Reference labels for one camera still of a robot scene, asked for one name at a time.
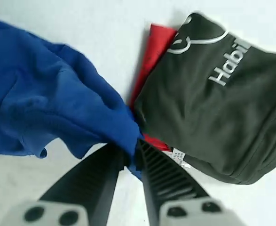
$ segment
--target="white tag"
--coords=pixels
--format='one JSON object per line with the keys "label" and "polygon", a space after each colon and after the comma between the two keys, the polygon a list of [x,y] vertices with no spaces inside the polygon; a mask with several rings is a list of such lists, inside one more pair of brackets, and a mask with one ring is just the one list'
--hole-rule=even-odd
{"label": "white tag", "polygon": [[184,152],[181,152],[177,149],[173,149],[173,152],[172,152],[172,159],[179,165],[182,164],[183,160],[184,160],[184,157],[185,157],[185,153]]}

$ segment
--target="black screw hole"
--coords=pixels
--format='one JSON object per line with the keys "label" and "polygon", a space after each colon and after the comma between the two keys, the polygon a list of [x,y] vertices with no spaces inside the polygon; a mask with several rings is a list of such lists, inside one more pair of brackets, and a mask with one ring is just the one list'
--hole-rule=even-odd
{"label": "black screw hole", "polygon": [[182,207],[171,207],[167,212],[167,216],[170,217],[184,217],[187,216],[187,212]]}
{"label": "black screw hole", "polygon": [[78,221],[78,213],[75,211],[65,212],[59,218],[59,223],[62,226],[71,226],[74,225]]}
{"label": "black screw hole", "polygon": [[33,222],[40,219],[44,214],[44,207],[36,206],[32,207],[31,209],[27,210],[27,212],[24,215],[24,219],[26,222]]}
{"label": "black screw hole", "polygon": [[217,213],[221,212],[221,208],[214,202],[205,202],[202,206],[203,212]]}

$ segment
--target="clothing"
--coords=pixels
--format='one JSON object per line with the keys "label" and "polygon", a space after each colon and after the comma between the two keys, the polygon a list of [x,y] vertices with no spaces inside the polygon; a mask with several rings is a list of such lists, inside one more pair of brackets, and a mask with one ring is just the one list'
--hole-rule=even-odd
{"label": "clothing", "polygon": [[139,127],[85,56],[0,22],[0,154],[44,158],[59,137],[82,158],[97,143],[134,155]]}
{"label": "clothing", "polygon": [[[150,26],[150,35],[147,42],[146,51],[143,57],[143,62],[141,66],[140,73],[135,82],[134,91],[132,93],[130,106],[133,109],[134,101],[139,95],[140,91],[143,88],[144,83],[151,70],[155,67],[157,62],[160,60],[162,55],[168,49],[168,46],[171,44],[173,38],[176,35],[176,30],[168,27],[162,27],[155,24]],[[145,140],[152,144],[154,147],[158,148],[161,151],[171,151],[170,147],[160,140],[150,137],[147,134],[144,134]]]}
{"label": "clothing", "polygon": [[220,181],[276,167],[276,54],[191,14],[134,103],[144,133]]}

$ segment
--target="stitching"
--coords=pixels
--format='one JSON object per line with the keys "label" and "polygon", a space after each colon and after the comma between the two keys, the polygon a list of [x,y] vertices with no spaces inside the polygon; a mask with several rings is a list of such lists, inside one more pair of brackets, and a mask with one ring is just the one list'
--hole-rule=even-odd
{"label": "stitching", "polygon": [[[276,116],[274,117],[274,119],[269,124],[273,123],[275,120],[276,120]],[[238,178],[243,173],[243,171],[246,168],[246,166],[250,163],[250,161],[252,160],[253,156],[257,153],[259,147],[261,146],[261,144],[262,144],[262,142],[264,140],[265,135],[266,135],[266,132],[265,132],[263,138],[261,139],[261,141],[259,142],[258,147],[256,148],[256,150],[253,152],[252,156],[250,157],[249,161],[246,163],[246,165],[243,167],[243,169],[241,170],[241,172],[235,178]]]}

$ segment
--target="white table surface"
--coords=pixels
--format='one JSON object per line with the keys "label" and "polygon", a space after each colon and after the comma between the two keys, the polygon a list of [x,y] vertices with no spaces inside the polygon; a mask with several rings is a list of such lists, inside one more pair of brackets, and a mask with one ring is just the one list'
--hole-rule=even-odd
{"label": "white table surface", "polygon": [[[276,0],[0,0],[0,19],[83,52],[127,99],[151,22],[178,26],[200,10],[250,42],[276,50]],[[79,161],[60,140],[48,157],[0,156],[0,219],[13,205],[40,197]],[[248,226],[276,226],[276,169],[251,186],[190,172]],[[148,226],[140,181],[121,173],[108,226]]]}

